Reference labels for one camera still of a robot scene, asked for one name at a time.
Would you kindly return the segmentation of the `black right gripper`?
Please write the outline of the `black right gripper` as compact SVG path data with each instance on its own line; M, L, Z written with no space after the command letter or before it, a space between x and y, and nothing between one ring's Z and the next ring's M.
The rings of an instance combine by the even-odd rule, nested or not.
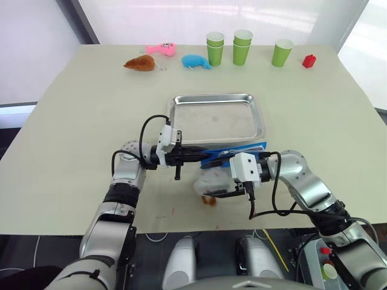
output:
M231 198L235 196L242 196L246 193L246 188L243 182L237 182L235 186L235 191L228 192L227 190L214 190L208 191L205 194L215 194L216 198Z

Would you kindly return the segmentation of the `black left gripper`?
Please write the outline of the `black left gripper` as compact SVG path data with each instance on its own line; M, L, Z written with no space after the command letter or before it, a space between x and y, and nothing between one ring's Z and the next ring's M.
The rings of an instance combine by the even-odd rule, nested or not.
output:
M192 162L201 162L211 157L212 151L200 146L184 146L182 145L182 131L177 131L176 142L173 149L165 154L167 166L175 167L174 179L181 179L181 167L184 162L188 162L189 156L192 155Z

